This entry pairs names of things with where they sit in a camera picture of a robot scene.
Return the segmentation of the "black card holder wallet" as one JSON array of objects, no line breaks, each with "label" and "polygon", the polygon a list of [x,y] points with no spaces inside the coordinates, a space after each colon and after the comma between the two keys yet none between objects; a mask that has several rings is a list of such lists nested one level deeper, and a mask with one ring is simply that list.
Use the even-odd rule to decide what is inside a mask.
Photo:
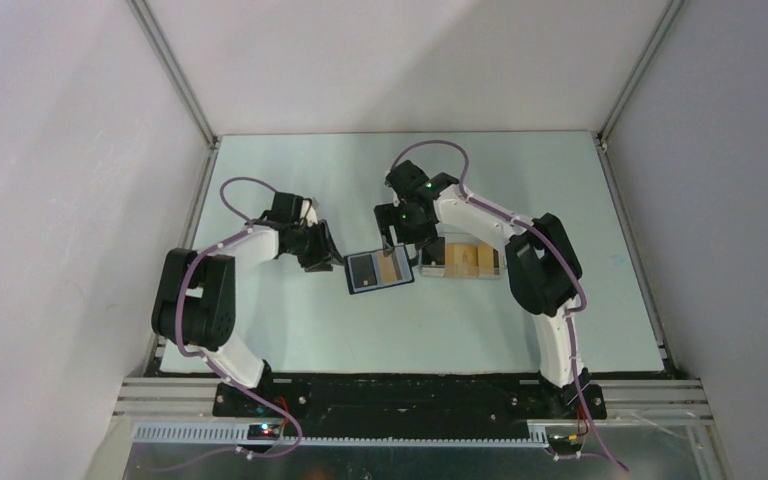
[{"label": "black card holder wallet", "polygon": [[348,255],[344,270],[350,295],[398,287],[415,281],[404,245]]}]

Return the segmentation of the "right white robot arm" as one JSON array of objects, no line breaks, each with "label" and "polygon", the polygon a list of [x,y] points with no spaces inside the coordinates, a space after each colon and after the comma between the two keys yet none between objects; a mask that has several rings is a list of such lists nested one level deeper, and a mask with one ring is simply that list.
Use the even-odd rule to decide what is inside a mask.
[{"label": "right white robot arm", "polygon": [[541,392],[543,408],[556,418],[570,416],[582,403],[574,382],[584,367],[570,329],[586,298],[582,267],[560,219],[549,213],[528,218],[510,212],[454,176],[430,177],[409,160],[391,168],[385,184],[393,199],[374,212],[386,242],[422,248],[437,240],[437,227],[443,224],[500,254],[511,294],[535,324],[539,372],[550,383]]}]

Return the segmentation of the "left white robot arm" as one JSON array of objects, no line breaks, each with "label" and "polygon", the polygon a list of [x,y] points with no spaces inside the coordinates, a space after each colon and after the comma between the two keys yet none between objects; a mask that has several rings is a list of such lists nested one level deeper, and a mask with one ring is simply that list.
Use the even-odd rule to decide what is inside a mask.
[{"label": "left white robot arm", "polygon": [[235,334],[237,277],[282,255],[295,257],[306,273],[342,265],[313,199],[278,192],[269,209],[231,237],[201,252],[170,250],[151,316],[153,332],[182,356],[199,358],[224,381],[242,385],[237,402],[257,417],[272,411],[276,390],[261,380],[268,363]]}]

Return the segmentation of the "clear plastic card tray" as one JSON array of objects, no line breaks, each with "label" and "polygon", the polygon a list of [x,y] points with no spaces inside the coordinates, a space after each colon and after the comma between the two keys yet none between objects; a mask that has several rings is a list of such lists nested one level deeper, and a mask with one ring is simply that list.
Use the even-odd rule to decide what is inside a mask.
[{"label": "clear plastic card tray", "polygon": [[454,279],[500,279],[506,263],[502,253],[467,233],[443,232],[419,255],[423,276]]}]

